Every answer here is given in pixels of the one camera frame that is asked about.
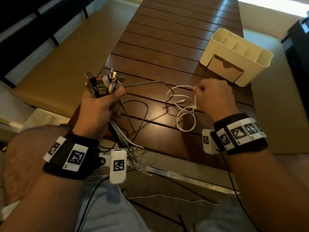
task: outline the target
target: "person's right hand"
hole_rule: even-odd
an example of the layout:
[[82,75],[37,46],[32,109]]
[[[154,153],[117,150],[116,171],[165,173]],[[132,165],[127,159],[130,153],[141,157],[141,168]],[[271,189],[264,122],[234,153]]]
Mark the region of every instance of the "person's right hand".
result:
[[199,109],[214,122],[240,113],[232,88],[224,80],[203,79],[193,87],[193,91]]

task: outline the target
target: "leg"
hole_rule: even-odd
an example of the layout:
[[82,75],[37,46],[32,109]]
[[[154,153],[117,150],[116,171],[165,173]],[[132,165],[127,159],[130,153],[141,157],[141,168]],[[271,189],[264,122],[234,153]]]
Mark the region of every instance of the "leg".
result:
[[3,168],[5,206],[25,197],[43,173],[43,155],[68,131],[66,127],[41,126],[24,130],[12,139]]

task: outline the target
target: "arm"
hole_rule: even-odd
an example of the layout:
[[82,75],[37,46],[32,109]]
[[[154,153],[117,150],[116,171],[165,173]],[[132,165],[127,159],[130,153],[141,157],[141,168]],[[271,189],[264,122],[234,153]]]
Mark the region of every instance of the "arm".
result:
[[[85,92],[73,133],[91,139],[103,137],[110,118],[118,114],[119,87],[99,99]],[[84,182],[43,173],[26,197],[0,226],[5,231],[75,231]]]
[[[226,81],[194,87],[199,108],[214,121],[240,113]],[[309,192],[267,150],[229,156],[248,212],[261,231],[309,231]]]

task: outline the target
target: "tan leather seat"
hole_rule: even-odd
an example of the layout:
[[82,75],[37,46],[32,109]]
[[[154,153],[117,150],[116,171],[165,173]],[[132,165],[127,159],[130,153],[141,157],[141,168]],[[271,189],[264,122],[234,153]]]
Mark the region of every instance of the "tan leather seat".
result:
[[84,72],[96,75],[134,15],[138,5],[109,0],[12,90],[22,101],[71,117],[85,90]]

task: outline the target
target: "table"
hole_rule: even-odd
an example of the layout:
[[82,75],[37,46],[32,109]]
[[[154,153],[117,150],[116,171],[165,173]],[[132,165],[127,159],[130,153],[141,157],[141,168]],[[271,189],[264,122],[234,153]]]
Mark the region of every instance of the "table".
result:
[[[243,37],[237,0],[143,0],[114,47],[100,74],[113,68],[126,78],[125,84],[164,81],[171,86],[196,85],[203,78],[223,79],[199,63],[211,35],[219,28]],[[251,86],[232,86],[237,107],[256,119]],[[147,150],[225,170],[220,155],[203,151],[201,132],[213,122],[196,111],[196,128],[181,132],[176,128],[178,111],[171,104],[168,113],[164,101],[168,88],[163,84],[128,87],[122,101],[139,99],[149,106],[135,144]],[[175,90],[193,97],[188,89]],[[139,102],[126,103],[125,109],[134,127],[138,127],[146,108]],[[117,118],[120,127],[134,136],[123,110]],[[182,127],[190,129],[192,117],[184,116]]]

